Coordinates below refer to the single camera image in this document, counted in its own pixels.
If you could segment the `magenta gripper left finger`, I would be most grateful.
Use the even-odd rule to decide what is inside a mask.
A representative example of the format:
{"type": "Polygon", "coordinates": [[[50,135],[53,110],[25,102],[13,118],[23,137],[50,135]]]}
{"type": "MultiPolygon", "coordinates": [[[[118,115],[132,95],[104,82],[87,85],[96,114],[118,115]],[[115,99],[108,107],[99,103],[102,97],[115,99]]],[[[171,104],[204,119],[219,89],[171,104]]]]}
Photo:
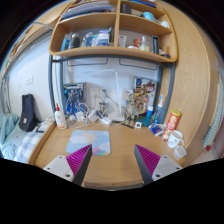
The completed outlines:
{"type": "Polygon", "coordinates": [[[44,170],[76,185],[81,185],[91,157],[92,145],[87,145],[68,156],[57,156],[44,167],[44,170]]]}

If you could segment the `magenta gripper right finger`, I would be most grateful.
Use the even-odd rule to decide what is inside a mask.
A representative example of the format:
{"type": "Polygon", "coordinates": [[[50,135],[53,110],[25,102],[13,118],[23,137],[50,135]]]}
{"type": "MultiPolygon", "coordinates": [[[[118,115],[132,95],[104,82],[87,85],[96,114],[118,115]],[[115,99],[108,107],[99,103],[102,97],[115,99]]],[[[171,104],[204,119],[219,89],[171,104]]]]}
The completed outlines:
{"type": "Polygon", "coordinates": [[[168,155],[159,156],[140,145],[135,145],[134,155],[145,185],[182,169],[168,155]]]}

